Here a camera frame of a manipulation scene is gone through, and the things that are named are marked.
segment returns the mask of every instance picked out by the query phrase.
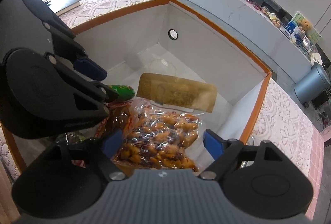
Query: transparent plastic packaging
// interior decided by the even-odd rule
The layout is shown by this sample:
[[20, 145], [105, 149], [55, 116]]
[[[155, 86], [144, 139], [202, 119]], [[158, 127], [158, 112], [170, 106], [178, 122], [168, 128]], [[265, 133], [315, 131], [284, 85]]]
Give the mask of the transparent plastic packaging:
[[113, 161], [133, 168], [192, 169], [185, 149], [198, 139], [201, 120], [189, 113], [159, 109], [137, 98], [130, 108], [124, 142]]

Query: trash can lid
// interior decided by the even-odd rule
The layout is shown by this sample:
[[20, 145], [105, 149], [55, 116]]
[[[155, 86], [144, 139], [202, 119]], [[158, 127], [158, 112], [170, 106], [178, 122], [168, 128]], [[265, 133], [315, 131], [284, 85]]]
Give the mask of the trash can lid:
[[324, 68], [320, 64], [317, 64], [316, 69], [317, 69], [319, 75], [321, 76], [321, 79], [325, 83], [325, 85], [327, 87], [330, 87], [331, 86], [330, 79], [329, 79], [326, 71], [324, 70]]

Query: brown paper label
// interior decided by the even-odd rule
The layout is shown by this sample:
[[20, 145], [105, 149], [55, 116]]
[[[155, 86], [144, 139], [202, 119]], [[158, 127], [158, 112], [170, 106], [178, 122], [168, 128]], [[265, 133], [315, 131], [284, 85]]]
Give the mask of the brown paper label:
[[216, 102], [217, 89], [214, 85], [185, 78], [143, 73], [140, 76], [137, 97], [211, 113]]

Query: open box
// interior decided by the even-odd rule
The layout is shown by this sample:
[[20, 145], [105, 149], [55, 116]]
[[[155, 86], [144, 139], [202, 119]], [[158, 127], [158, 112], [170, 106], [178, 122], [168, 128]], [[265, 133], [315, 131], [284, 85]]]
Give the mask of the open box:
[[[215, 85], [214, 109], [200, 116], [203, 128], [223, 139], [247, 142], [271, 72], [196, 11], [177, 0], [152, 0], [96, 17], [73, 32], [89, 57], [107, 70], [105, 84], [130, 85], [137, 91], [147, 72]], [[202, 151], [201, 143], [196, 144], [189, 150]]]

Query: ribbed gray panel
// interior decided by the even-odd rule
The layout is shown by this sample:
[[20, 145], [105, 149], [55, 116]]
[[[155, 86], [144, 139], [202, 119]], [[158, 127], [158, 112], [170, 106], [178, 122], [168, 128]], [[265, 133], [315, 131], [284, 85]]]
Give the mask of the ribbed gray panel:
[[235, 208], [218, 183], [196, 178], [190, 170], [136, 170], [124, 181], [110, 183], [102, 197], [84, 212], [46, 220], [23, 215], [17, 224], [305, 224], [298, 215], [285, 220], [264, 220]]

